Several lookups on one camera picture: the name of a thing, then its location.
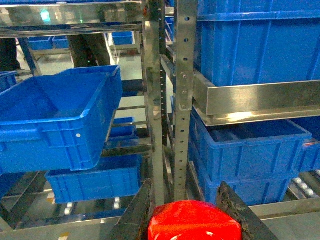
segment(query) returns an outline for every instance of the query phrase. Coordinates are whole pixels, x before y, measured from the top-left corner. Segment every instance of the empty blue crate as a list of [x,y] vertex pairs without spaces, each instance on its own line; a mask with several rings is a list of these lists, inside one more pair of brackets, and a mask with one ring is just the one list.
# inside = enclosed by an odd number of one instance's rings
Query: empty blue crate
[[46,173],[58,204],[135,195],[141,185],[141,155],[101,158],[91,170]]
[[300,152],[296,168],[299,172],[310,172],[320,169],[320,116],[292,119],[300,127],[312,133]]
[[110,88],[118,76],[119,68],[31,77],[0,93],[0,175],[94,168],[116,110]]
[[50,50],[52,46],[52,36],[35,36],[29,37],[29,47],[32,50]]
[[[198,168],[199,186],[205,201],[216,204],[218,188],[222,181],[210,179],[197,149],[194,148],[190,151],[189,148],[189,159]],[[285,197],[291,179],[297,176],[298,174],[280,174],[271,178],[227,180],[226,183],[247,205],[252,206],[281,202]]]
[[[134,123],[134,117],[116,118],[113,124],[129,124]],[[129,140],[137,137],[136,125],[130,126],[115,126],[111,129],[109,141]]]
[[195,67],[217,87],[320,79],[318,0],[199,1]]
[[123,87],[120,74],[120,66],[94,66],[94,67],[79,67],[71,68],[58,73],[57,75],[82,75],[82,74],[106,74],[110,77],[108,82],[109,93],[108,95],[112,98],[114,108],[118,109],[122,95]]
[[55,36],[52,39],[52,44],[55,49],[68,49],[69,41],[66,36]]
[[205,127],[193,110],[190,139],[212,181],[292,174],[311,133],[290,120]]
[[0,72],[0,93],[17,84],[16,74],[16,71]]
[[114,45],[130,45],[134,43],[131,31],[113,32],[112,38]]

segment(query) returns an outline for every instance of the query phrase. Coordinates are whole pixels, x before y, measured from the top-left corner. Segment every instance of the metal shelving rack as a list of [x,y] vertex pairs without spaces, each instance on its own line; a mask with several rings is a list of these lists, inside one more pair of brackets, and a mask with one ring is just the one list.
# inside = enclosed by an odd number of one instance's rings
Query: metal shelving rack
[[[146,124],[147,133],[139,140],[124,142],[123,147],[107,146],[102,155],[149,155],[151,164],[147,167],[152,172],[156,205],[164,204],[165,187],[172,201],[204,200],[197,174],[188,162],[192,107],[207,126],[320,115],[320,81],[216,87],[195,71],[197,4],[198,0],[176,0],[174,11],[173,8],[165,9],[163,0],[0,6],[0,38],[19,38],[34,75],[41,75],[41,71],[33,53],[28,50],[26,37],[121,31],[140,33],[143,79],[126,81],[123,87],[128,91],[143,92],[145,105],[118,111],[144,108],[147,121],[135,124]],[[8,9],[23,13],[19,15],[20,20],[12,21]],[[43,20],[41,13],[47,12],[54,17]],[[172,15],[173,12],[176,34],[173,46],[168,47],[164,21],[166,14]],[[167,113],[167,75],[175,89],[174,126]],[[317,191],[320,189],[312,173],[301,177]],[[10,210],[0,206],[1,239],[104,239],[122,214],[109,211],[112,200],[103,200],[104,208],[98,207],[97,202],[82,202],[77,204],[72,215],[61,215],[60,208],[65,206],[53,206],[46,200],[50,189],[45,186],[45,191],[40,191],[37,187],[44,184],[43,172],[30,173],[23,190],[8,198]],[[130,200],[121,199],[123,207]],[[45,216],[34,221],[42,214],[40,209],[43,208],[46,209]],[[285,226],[283,221],[299,219],[304,226],[300,228],[301,233],[307,234],[310,232],[308,218],[315,223],[320,220],[320,198],[253,206],[251,209],[273,231],[277,231],[280,225]],[[30,221],[21,222],[25,213],[30,216]]]
[[[163,141],[170,140],[174,153],[166,151],[164,179],[174,201],[185,198],[204,201],[195,168],[188,162],[192,107],[206,126],[320,115],[320,80],[216,87],[193,69],[197,4],[197,0],[175,1],[173,46],[160,52],[161,67],[175,90],[173,118],[162,112]],[[173,9],[166,12],[171,15]],[[319,176],[320,171],[300,175],[315,193],[320,193]],[[290,185],[290,201],[250,208],[279,239],[318,239],[320,198],[310,198],[298,185],[294,182]]]
[[[41,75],[41,70],[28,48],[27,37],[139,33],[141,41],[137,44],[141,50],[143,79],[124,81],[123,88],[125,92],[142,92],[144,105],[119,108],[118,111],[145,109],[147,121],[134,124],[146,125],[146,128],[138,129],[142,138],[120,142],[122,147],[106,143],[102,156],[139,153],[147,157],[143,169],[154,183],[152,205],[165,203],[161,127],[164,91],[159,39],[161,12],[165,9],[154,0],[0,6],[0,38],[19,39],[34,76]],[[49,197],[52,189],[45,185],[43,172],[28,173],[24,178],[20,183],[21,191],[6,196],[5,203],[2,201],[3,205],[0,204],[1,239],[102,239],[124,212],[124,209],[112,208],[114,199],[106,199],[76,203],[71,215],[65,215],[65,204],[52,204],[53,199]],[[121,198],[121,206],[126,208],[131,200],[132,197]]]

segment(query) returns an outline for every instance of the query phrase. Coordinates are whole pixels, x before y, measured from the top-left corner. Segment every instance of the person's leg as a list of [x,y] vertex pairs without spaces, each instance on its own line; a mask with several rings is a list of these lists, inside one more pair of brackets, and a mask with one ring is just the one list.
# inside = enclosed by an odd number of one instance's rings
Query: person's leg
[[74,68],[88,67],[87,46],[83,35],[67,36]]
[[107,49],[107,43],[104,34],[87,34],[83,35],[87,45],[93,52],[99,66],[110,65],[110,56]]
[[15,38],[0,39],[0,72],[20,69]]

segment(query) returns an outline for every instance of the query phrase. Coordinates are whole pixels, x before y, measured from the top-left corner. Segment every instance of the stacked blue crate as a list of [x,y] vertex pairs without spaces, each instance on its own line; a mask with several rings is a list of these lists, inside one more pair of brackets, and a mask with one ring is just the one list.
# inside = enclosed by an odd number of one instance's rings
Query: stacked blue crate
[[289,120],[205,127],[193,111],[189,157],[206,201],[214,204],[226,181],[248,205],[274,203],[298,177],[299,153],[309,138],[308,131]]
[[114,45],[131,45],[134,43],[132,31],[113,32]]
[[[133,117],[117,118],[115,124],[133,123]],[[109,141],[137,138],[135,125],[113,127]],[[46,174],[58,204],[135,195],[140,188],[141,155],[101,158],[90,170],[54,170]]]
[[296,169],[299,172],[320,170],[320,116],[293,119],[293,122],[312,133],[299,154]]
[[69,41],[67,36],[55,36],[52,39],[52,45],[55,49],[68,49]]
[[0,72],[0,93],[13,87],[17,84],[16,71],[2,71]]
[[50,50],[53,48],[52,39],[52,36],[29,37],[29,47],[34,51]]
[[320,4],[200,0],[195,67],[217,87],[320,78]]

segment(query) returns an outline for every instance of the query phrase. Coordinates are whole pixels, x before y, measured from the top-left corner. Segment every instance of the red object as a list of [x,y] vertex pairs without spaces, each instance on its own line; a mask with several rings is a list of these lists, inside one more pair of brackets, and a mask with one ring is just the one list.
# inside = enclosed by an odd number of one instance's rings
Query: red object
[[154,210],[148,240],[241,240],[241,226],[213,204],[178,201]]

